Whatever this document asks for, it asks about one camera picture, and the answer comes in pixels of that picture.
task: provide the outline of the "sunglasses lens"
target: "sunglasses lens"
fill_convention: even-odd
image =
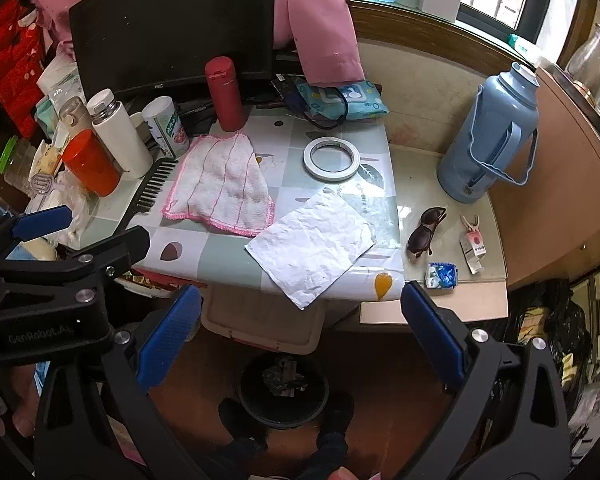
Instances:
[[[431,236],[431,231],[422,225],[419,226],[413,233],[411,233],[409,241],[407,242],[407,250],[411,251],[413,254],[426,251],[431,242]]]
[[[443,207],[432,207],[431,209],[427,209],[422,216],[420,217],[420,222],[425,225],[432,225],[440,220],[440,217],[445,213],[445,209]]]

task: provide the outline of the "blue gripper pad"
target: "blue gripper pad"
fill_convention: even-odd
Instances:
[[[136,377],[145,392],[162,383],[201,311],[198,289],[187,285],[138,351]]]
[[[28,242],[60,229],[66,229],[71,225],[73,218],[71,210],[65,205],[44,209],[18,218],[16,225],[11,229],[11,234],[14,238]]]
[[[404,285],[400,306],[438,379],[459,390],[464,384],[464,352],[440,318],[438,308],[415,282]]]

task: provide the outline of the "red plastic cup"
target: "red plastic cup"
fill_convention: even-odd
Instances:
[[[215,57],[205,65],[205,76],[220,127],[226,132],[239,130],[247,117],[240,100],[234,62],[227,56]]]
[[[100,196],[113,192],[120,181],[120,174],[93,130],[83,130],[71,139],[62,161],[87,189]]]

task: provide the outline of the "crumpled white paper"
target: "crumpled white paper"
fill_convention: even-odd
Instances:
[[[302,310],[373,244],[368,222],[324,188],[245,249]]]

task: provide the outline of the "sunglasses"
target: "sunglasses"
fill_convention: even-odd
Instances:
[[[416,258],[426,251],[431,256],[431,241],[436,227],[446,218],[446,209],[444,207],[431,207],[420,216],[420,225],[409,236],[407,241],[407,250]]]

